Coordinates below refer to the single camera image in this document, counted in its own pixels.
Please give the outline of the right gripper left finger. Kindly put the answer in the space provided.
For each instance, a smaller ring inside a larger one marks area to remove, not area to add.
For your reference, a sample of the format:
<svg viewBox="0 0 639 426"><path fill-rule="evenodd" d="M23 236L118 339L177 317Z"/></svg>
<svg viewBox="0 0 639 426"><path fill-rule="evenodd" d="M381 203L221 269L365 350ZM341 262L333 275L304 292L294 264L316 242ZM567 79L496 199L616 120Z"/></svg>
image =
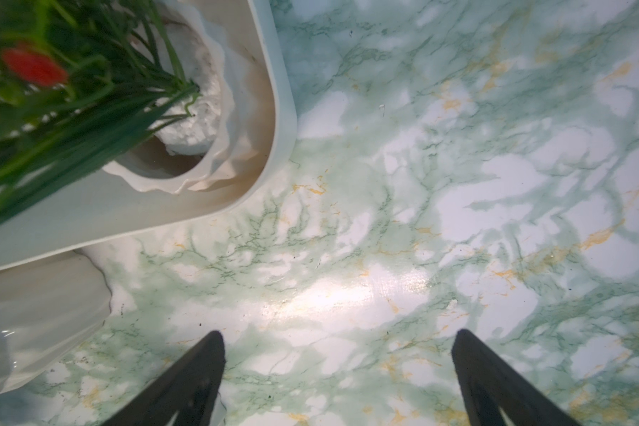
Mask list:
<svg viewBox="0 0 639 426"><path fill-rule="evenodd" d="M104 424L223 425L224 370L224 338L212 331Z"/></svg>

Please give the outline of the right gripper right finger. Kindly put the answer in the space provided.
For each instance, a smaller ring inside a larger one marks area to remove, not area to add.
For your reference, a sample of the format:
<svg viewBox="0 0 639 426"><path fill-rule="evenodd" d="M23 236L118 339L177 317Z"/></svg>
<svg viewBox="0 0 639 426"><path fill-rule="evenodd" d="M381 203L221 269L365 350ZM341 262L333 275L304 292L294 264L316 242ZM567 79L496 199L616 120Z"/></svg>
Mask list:
<svg viewBox="0 0 639 426"><path fill-rule="evenodd" d="M578 423L467 329L455 337L452 361L472 425Z"/></svg>

